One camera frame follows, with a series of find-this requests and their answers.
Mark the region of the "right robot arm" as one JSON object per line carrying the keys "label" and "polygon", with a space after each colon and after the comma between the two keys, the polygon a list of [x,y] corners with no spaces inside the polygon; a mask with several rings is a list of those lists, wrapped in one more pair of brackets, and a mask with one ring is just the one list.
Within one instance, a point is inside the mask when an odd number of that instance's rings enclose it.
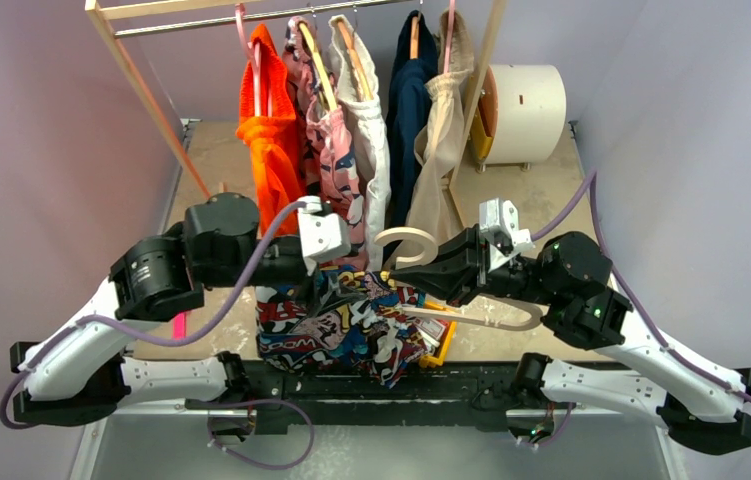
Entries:
{"label": "right robot arm", "polygon": [[751,447],[751,368],[729,369],[693,355],[651,329],[633,301],[610,286],[612,262],[581,232],[547,241],[535,258],[527,230],[474,226],[428,264],[396,269],[394,280],[452,307],[479,296],[541,305],[543,327],[567,345],[619,363],[594,370],[524,354],[510,386],[522,405],[582,403],[641,418],[675,442],[709,455]]}

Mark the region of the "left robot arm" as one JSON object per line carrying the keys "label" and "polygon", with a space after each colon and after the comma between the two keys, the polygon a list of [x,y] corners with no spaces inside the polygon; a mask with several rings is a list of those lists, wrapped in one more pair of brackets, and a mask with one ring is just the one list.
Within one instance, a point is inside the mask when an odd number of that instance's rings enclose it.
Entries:
{"label": "left robot arm", "polygon": [[155,328],[200,309],[209,289],[230,294],[206,331],[248,286],[289,286],[296,300],[321,308],[318,267],[352,249],[344,219],[316,196],[284,207],[262,229],[253,200],[214,195],[188,208],[165,233],[131,247],[48,339],[13,345],[14,377],[0,401],[0,421],[13,430],[82,426],[130,405],[171,399],[238,408],[251,385],[237,354],[143,361],[127,357],[125,348],[136,340],[173,346],[173,339],[155,336]]}

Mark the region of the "colourful comic print shorts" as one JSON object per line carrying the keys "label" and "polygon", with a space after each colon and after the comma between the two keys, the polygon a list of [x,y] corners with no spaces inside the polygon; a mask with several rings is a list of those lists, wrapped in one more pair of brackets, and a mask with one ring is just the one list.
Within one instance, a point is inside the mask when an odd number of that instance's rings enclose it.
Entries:
{"label": "colourful comic print shorts", "polygon": [[428,352],[416,317],[406,312],[426,296],[385,272],[359,270],[355,277],[365,299],[316,318],[305,317],[292,286],[257,287],[259,357],[288,373],[361,374],[393,387]]}

